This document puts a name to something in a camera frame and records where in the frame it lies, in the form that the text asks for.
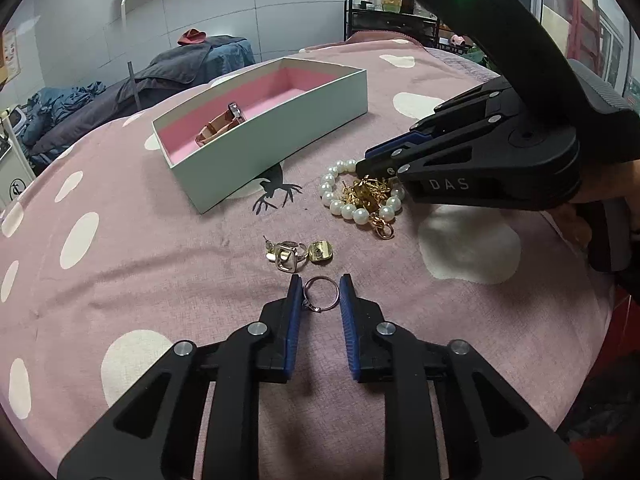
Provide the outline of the right hand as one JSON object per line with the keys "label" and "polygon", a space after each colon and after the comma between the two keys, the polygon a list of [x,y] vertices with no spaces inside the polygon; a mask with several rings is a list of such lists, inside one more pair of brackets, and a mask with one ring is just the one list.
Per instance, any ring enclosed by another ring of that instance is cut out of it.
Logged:
{"label": "right hand", "polygon": [[586,249],[592,232],[576,210],[577,204],[623,198],[630,210],[631,227],[639,231],[639,161],[604,166],[585,173],[577,195],[561,207],[548,210],[562,237],[580,249]]}

